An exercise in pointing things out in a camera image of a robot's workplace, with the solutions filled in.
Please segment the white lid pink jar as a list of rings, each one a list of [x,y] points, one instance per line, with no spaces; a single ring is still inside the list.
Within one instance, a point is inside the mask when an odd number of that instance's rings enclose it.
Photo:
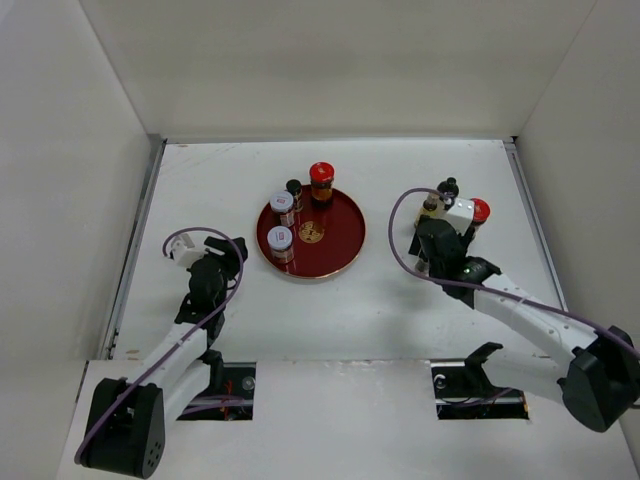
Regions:
[[[285,226],[275,226],[267,233],[267,244],[272,258],[279,264],[287,264],[294,259],[293,233]]]

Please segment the white lid dark jar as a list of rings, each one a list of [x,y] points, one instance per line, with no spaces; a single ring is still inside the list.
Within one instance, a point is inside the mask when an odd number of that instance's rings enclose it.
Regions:
[[[292,227],[294,225],[295,200],[291,193],[288,191],[274,193],[270,197],[269,205],[281,226]]]

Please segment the small black cap spice bottle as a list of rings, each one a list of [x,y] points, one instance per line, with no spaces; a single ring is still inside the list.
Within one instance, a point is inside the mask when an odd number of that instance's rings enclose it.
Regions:
[[[299,213],[303,210],[303,188],[297,179],[291,179],[286,182],[286,191],[290,193],[294,200],[294,210]]]

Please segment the red lid sauce jar back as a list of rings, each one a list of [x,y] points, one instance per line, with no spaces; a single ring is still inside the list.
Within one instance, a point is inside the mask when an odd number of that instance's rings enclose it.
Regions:
[[[326,207],[333,199],[334,167],[327,162],[316,162],[309,169],[311,198],[319,207]]]

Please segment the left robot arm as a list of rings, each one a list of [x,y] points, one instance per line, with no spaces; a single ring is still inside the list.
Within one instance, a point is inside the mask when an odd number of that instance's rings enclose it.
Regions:
[[[239,289],[248,249],[242,237],[202,231],[202,249],[188,228],[164,241],[163,255],[190,275],[188,292],[169,333],[143,363],[128,376],[96,385],[75,464],[147,479],[159,466],[168,427],[197,395],[210,399],[223,390],[223,361],[212,345]]]

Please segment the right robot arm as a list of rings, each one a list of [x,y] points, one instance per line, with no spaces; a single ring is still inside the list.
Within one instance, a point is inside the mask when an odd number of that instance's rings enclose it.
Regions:
[[[412,251],[425,261],[428,280],[467,307],[488,315],[543,351],[549,364],[507,358],[487,343],[465,362],[464,384],[483,396],[514,386],[554,400],[583,426],[608,430],[639,401],[639,352],[630,335],[545,305],[513,283],[499,267],[467,253],[468,243],[444,219],[423,217]]]

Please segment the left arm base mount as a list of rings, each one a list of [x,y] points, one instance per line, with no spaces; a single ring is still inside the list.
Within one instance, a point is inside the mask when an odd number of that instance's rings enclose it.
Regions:
[[[254,362],[225,362],[222,354],[215,350],[210,350],[201,359],[210,368],[209,386],[189,403],[179,420],[252,420],[257,365]]]

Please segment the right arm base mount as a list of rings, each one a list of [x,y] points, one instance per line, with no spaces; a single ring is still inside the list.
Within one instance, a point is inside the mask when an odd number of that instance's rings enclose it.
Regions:
[[[488,342],[464,359],[430,363],[436,415],[439,420],[528,420],[529,411],[520,390],[496,387],[483,366],[503,346]]]

